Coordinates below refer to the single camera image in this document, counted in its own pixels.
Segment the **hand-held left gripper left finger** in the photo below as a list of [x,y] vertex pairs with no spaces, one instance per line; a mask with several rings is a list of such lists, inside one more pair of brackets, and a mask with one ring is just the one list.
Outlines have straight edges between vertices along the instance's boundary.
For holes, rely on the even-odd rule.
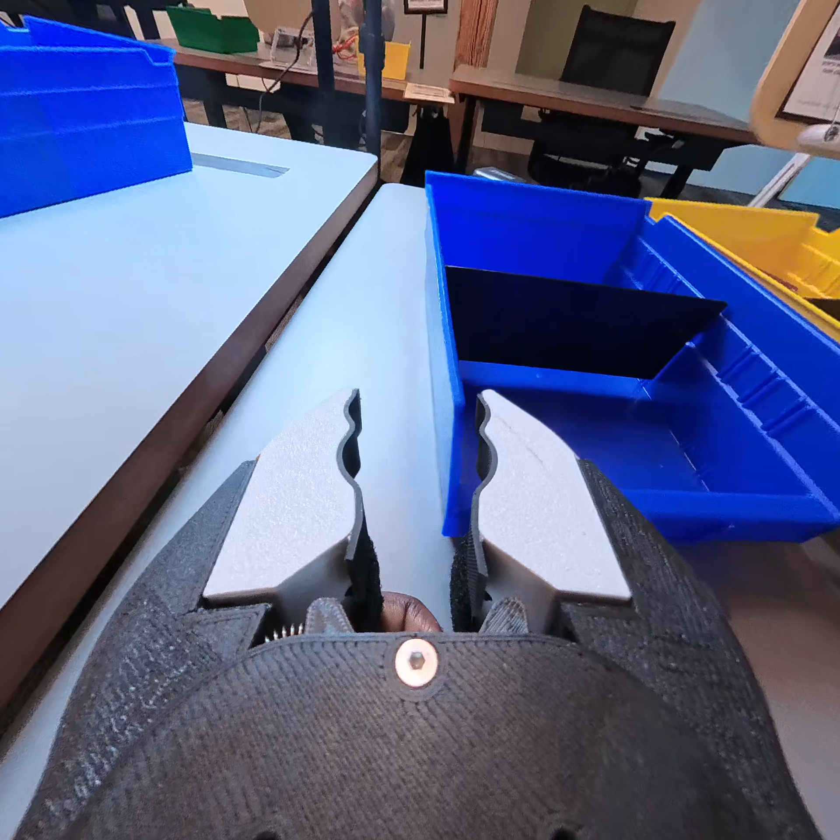
[[205,584],[209,605],[364,602],[360,431],[360,391],[342,388],[261,450]]

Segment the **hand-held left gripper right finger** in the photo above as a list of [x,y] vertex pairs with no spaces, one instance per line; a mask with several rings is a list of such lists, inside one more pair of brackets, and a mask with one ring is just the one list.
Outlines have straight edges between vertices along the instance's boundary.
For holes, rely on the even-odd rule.
[[632,592],[583,463],[562,438],[493,390],[476,399],[479,485],[469,511],[469,607],[482,623],[516,598],[547,632],[562,601],[626,606]]

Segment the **blue plastic bin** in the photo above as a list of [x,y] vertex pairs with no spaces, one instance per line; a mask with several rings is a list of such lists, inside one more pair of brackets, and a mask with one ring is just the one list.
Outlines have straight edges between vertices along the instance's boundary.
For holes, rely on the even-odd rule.
[[174,55],[39,17],[2,24],[1,216],[191,171]]
[[[648,201],[429,172],[427,329],[442,533],[468,530],[476,399],[547,425],[671,542],[838,527],[838,342]],[[725,301],[652,380],[461,361],[446,267]]]

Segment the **yellow plastic bin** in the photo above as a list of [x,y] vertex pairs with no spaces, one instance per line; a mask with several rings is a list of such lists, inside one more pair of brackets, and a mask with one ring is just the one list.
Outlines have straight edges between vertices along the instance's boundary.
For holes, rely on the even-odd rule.
[[815,213],[657,197],[655,220],[670,216],[704,238],[826,336],[839,322],[807,298],[839,298],[839,231],[817,226]]

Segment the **grey desk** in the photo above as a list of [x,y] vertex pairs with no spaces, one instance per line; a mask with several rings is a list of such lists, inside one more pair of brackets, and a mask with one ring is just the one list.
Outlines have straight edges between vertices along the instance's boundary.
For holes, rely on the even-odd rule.
[[[385,187],[18,731],[2,838],[820,838],[718,599],[589,460],[630,605],[475,623],[442,533],[426,192]],[[203,590],[261,450],[360,391],[365,598]],[[379,630],[411,595],[441,633]]]

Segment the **person's left hand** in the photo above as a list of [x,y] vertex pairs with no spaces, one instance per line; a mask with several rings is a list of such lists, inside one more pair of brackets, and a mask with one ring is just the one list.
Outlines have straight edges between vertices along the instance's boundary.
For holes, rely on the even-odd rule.
[[382,594],[379,630],[384,633],[441,633],[443,628],[417,598],[385,591]]

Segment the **white side table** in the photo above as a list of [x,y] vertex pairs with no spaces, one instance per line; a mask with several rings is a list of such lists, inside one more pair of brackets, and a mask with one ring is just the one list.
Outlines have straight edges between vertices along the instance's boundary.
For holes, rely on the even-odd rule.
[[185,174],[2,220],[2,715],[377,183],[187,123]]

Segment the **wooden office table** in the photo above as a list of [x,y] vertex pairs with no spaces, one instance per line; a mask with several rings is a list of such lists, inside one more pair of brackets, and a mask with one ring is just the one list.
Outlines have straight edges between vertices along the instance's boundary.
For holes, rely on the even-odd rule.
[[525,107],[569,113],[633,130],[657,130],[653,140],[628,139],[626,156],[675,167],[660,196],[677,199],[694,171],[710,171],[722,152],[744,145],[761,145],[744,121],[680,101],[671,101],[560,80],[505,73],[486,67],[458,66],[448,89],[465,104],[455,171],[465,174],[475,134],[476,106],[504,103],[511,115]]
[[311,49],[295,59],[294,49],[269,58],[266,45],[257,51],[217,54],[179,45],[174,38],[150,41],[174,50],[174,63],[184,101],[199,102],[206,123],[225,129],[227,110],[252,118],[253,133],[269,118],[281,116],[295,140],[313,140],[325,131],[328,145],[351,147],[364,132],[365,78],[353,63],[335,65],[332,87],[322,90]]

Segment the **instruction sign on white stand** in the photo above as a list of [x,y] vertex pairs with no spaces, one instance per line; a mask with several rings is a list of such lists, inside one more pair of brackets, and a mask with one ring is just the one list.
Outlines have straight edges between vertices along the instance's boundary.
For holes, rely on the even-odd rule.
[[749,125],[793,157],[749,207],[766,207],[815,158],[839,159],[839,2],[802,1],[756,88]]

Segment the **black office chair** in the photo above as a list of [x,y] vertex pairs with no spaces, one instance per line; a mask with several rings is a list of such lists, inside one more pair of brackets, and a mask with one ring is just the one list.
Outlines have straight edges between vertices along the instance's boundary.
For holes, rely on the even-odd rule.
[[[676,21],[609,14],[584,5],[561,82],[648,97]],[[528,174],[538,184],[638,197],[648,160],[627,151],[638,127],[569,112],[541,110],[548,137],[536,140]]]

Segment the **green plastic bin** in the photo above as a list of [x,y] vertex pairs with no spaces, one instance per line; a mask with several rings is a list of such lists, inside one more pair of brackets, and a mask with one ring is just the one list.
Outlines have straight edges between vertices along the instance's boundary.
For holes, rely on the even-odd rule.
[[207,8],[184,5],[165,11],[182,47],[219,55],[257,51],[259,31],[248,17],[216,16]]

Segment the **wooden post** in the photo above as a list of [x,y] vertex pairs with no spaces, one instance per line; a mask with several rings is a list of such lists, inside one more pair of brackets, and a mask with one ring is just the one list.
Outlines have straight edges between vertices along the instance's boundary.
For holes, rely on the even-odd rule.
[[453,69],[487,67],[498,1],[461,1]]

